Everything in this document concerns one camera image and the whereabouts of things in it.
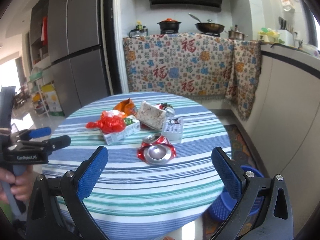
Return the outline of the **person's left hand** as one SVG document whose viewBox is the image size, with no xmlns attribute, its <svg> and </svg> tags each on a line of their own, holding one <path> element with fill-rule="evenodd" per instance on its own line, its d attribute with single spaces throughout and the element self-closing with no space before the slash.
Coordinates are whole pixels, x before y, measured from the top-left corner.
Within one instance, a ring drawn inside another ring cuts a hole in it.
<svg viewBox="0 0 320 240">
<path fill-rule="evenodd" d="M 31 197 L 34 183 L 33 167 L 31 165 L 27 166 L 24 173 L 17 177 L 8 170 L 1 168 L 1 181 L 13 184 L 11 193 L 17 200 L 28 201 Z"/>
</svg>

